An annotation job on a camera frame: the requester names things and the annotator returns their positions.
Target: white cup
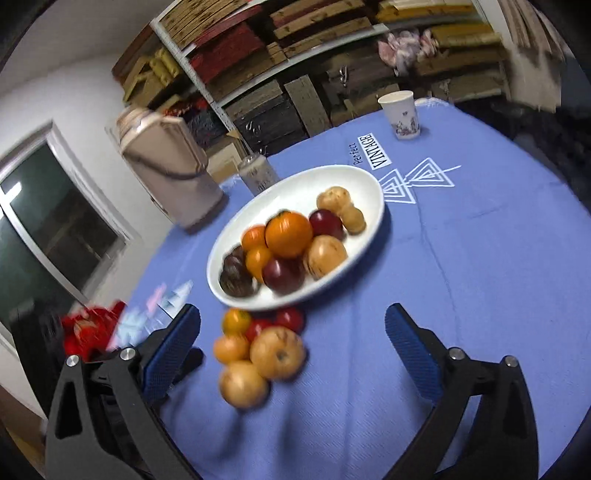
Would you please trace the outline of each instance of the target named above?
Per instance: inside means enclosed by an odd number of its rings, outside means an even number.
[[[384,109],[388,122],[399,140],[410,140],[421,133],[412,91],[389,93],[378,98],[378,103]]]

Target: red tomato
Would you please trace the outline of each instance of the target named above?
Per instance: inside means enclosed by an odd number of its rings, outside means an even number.
[[[273,326],[273,324],[269,320],[253,320],[244,335],[248,338],[248,341],[252,343],[265,328],[271,326]]]
[[[301,331],[304,329],[304,324],[304,315],[301,311],[295,309],[294,307],[277,311],[275,325],[289,328],[289,330],[292,330],[295,333],[301,333]]]

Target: metal screw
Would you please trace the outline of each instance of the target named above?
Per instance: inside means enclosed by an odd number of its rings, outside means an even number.
[[[452,347],[447,352],[452,360],[464,360],[466,358],[466,353],[461,348],[457,346]]]
[[[508,367],[517,367],[519,365],[519,362],[513,355],[507,355],[503,360]]]
[[[78,355],[70,355],[66,359],[66,365],[68,367],[75,367],[76,365],[78,365],[79,361],[80,361],[80,357]]]
[[[124,348],[121,350],[119,356],[122,360],[131,360],[133,357],[135,357],[135,350],[133,348]]]

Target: cardboard box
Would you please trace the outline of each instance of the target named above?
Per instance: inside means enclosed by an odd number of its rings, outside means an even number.
[[[207,172],[221,183],[238,173],[236,166],[248,155],[242,142],[229,135],[224,135],[215,145],[206,150],[209,164]]]

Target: white geometric pattern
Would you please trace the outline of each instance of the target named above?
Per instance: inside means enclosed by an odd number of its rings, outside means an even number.
[[[460,168],[457,165],[442,170],[432,158],[425,158],[421,163],[406,174],[404,178],[397,168],[391,170],[379,179],[384,191],[386,202],[417,203],[410,188],[412,187],[454,187],[455,184],[446,175],[446,172]]]
[[[379,183],[384,191],[386,202],[416,203],[413,194],[408,188],[409,185],[404,181],[397,168],[379,179]]]

